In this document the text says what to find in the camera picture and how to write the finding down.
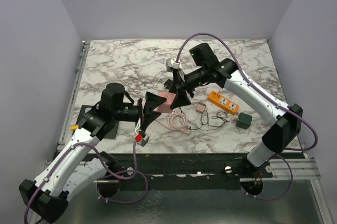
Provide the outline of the pink round power hub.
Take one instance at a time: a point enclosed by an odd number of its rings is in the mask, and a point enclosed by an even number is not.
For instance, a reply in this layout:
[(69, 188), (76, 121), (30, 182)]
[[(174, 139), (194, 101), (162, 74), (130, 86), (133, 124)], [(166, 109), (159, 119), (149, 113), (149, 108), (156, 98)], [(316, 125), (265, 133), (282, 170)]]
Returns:
[(172, 113), (173, 110), (170, 108), (170, 106), (175, 98), (175, 94), (166, 91), (159, 91), (158, 96), (166, 98), (166, 102), (158, 106), (155, 111), (159, 113)]

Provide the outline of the orange power strip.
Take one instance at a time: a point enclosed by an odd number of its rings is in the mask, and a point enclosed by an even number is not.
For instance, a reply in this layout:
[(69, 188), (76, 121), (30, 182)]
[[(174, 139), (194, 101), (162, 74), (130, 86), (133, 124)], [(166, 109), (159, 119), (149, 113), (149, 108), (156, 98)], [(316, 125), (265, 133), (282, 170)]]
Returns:
[(238, 104), (215, 91), (208, 95), (207, 100), (231, 115), (237, 114), (239, 110)]

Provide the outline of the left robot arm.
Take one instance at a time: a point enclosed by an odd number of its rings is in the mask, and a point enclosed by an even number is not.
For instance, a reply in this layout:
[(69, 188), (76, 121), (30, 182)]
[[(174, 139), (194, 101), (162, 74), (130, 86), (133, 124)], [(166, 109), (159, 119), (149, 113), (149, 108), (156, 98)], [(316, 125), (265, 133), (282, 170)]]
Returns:
[(122, 84), (109, 83), (100, 101), (82, 116), (71, 140), (53, 162), (34, 180), (25, 179), (20, 184), (19, 191), (26, 204), (24, 223), (28, 222), (30, 210), (48, 223), (62, 216), (69, 203), (70, 192), (64, 189), (68, 179), (84, 157), (97, 150), (96, 145), (117, 122), (133, 122), (134, 144), (145, 146), (149, 139), (146, 129), (160, 116), (155, 109), (165, 102), (166, 98), (151, 92), (134, 101)]

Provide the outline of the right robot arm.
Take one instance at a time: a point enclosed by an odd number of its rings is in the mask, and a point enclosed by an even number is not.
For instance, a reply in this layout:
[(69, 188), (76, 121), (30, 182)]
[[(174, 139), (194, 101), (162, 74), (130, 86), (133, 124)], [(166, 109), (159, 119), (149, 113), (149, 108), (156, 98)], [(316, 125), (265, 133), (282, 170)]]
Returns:
[(201, 43), (190, 54), (198, 67), (185, 74), (178, 59), (166, 61), (167, 71), (173, 74), (166, 82), (169, 92), (175, 97), (170, 108), (175, 109), (191, 104), (194, 90), (202, 85), (215, 83), (237, 95), (270, 126), (262, 136), (262, 141), (255, 146), (242, 163), (242, 171), (247, 177), (254, 177), (261, 171), (261, 165), (276, 153), (281, 153), (301, 131), (303, 110), (295, 104), (290, 112), (282, 108), (289, 105), (274, 97), (256, 84), (248, 75), (239, 71), (232, 59), (219, 61), (207, 43)]

